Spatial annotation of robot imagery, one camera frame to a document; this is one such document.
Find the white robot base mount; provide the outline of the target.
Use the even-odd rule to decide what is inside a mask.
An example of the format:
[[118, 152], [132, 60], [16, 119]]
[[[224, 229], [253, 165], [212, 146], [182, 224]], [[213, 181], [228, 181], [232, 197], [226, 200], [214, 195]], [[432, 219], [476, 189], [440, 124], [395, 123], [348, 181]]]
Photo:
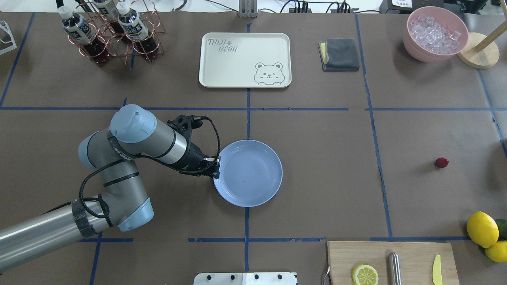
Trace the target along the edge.
[[229, 272], [197, 274], [194, 285], [297, 285], [293, 272]]

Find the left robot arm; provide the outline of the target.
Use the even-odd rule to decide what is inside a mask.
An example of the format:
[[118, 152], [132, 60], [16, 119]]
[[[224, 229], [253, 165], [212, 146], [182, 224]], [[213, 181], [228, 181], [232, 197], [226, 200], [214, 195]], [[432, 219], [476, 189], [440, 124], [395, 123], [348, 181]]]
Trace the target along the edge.
[[78, 198], [1, 231], [1, 272], [117, 226], [122, 232], [154, 216], [135, 160], [144, 158], [191, 176], [219, 177], [220, 156], [192, 142], [207, 116], [180, 115], [166, 122], [136, 104], [122, 106], [109, 127], [81, 141], [78, 156], [93, 172]]

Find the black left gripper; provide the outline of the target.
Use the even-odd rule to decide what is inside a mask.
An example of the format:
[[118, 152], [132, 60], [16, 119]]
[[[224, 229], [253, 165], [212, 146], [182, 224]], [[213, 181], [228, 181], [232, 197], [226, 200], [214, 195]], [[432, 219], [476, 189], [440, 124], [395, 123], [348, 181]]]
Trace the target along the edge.
[[203, 154], [194, 143], [189, 144], [188, 151], [182, 159], [176, 162], [176, 170], [182, 174], [200, 176], [205, 175], [219, 179], [220, 171], [217, 170], [216, 156], [209, 157]]

